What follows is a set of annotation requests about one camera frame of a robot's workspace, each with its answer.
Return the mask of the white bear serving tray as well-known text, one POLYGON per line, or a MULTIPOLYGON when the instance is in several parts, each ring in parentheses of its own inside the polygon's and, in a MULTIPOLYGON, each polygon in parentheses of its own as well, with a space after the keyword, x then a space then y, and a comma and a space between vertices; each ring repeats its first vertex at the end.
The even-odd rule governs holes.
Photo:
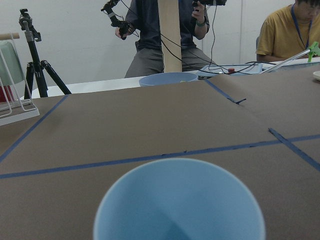
POLYGON ((319 70, 313 72, 312 75, 313 75, 313 78, 314 78, 315 80, 320 81, 320 71, 319 71, 319 70))

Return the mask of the person in dark shirt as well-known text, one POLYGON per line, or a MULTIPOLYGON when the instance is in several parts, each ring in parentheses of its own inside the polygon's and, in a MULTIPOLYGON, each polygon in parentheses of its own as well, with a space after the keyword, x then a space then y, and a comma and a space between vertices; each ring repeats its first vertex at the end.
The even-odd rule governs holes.
POLYGON ((171 56, 181 65, 179 71, 200 70, 213 64, 194 43, 202 40, 210 30, 207 6, 224 6, 224 0, 170 0, 164 2, 173 12, 160 16, 159 0, 132 0, 123 20, 113 11, 118 4, 109 0, 101 9, 108 15, 115 35, 125 40, 130 35, 138 36, 136 54, 125 77, 142 77, 166 72, 171 56))

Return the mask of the red bottle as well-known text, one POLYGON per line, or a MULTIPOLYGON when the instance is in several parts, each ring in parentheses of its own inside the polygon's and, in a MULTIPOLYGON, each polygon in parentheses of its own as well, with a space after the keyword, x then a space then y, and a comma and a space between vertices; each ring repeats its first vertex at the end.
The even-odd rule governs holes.
POLYGON ((0 87, 0 102, 6 102, 7 100, 11 101, 13 98, 13 94, 12 94, 12 90, 11 87, 8 86, 4 86, 4 87, 0 87))

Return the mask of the blue bowl with fork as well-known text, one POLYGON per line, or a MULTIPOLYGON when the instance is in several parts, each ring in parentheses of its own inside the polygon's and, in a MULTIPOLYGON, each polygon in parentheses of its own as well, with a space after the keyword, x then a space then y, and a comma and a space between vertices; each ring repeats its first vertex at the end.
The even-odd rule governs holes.
POLYGON ((183 82, 192 82, 196 81, 198 76, 190 72, 167 72, 167 73, 157 73, 142 77, 139 80, 139 85, 141 87, 148 86, 159 86, 159 85, 168 85, 176 84, 183 82))

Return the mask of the cardboard post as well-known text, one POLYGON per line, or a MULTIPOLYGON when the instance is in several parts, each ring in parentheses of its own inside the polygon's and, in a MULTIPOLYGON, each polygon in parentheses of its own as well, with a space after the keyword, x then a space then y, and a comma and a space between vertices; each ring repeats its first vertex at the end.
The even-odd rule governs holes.
POLYGON ((158 15, 164 72, 182 71, 179 3, 158 0, 158 15))

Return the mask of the light blue plastic cup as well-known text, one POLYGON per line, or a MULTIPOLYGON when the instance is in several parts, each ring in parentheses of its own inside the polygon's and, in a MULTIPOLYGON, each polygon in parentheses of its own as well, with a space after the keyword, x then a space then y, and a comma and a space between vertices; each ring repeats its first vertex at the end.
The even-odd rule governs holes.
POLYGON ((95 240, 264 240, 257 200, 236 176, 197 159, 138 166, 106 192, 95 240))

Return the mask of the person in yellow shirt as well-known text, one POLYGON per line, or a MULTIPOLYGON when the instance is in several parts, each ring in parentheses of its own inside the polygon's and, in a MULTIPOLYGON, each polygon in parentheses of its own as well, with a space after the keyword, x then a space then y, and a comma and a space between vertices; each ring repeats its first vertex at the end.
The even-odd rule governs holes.
POLYGON ((258 62, 279 62, 320 41, 320 2, 296 0, 264 20, 256 46, 258 62))

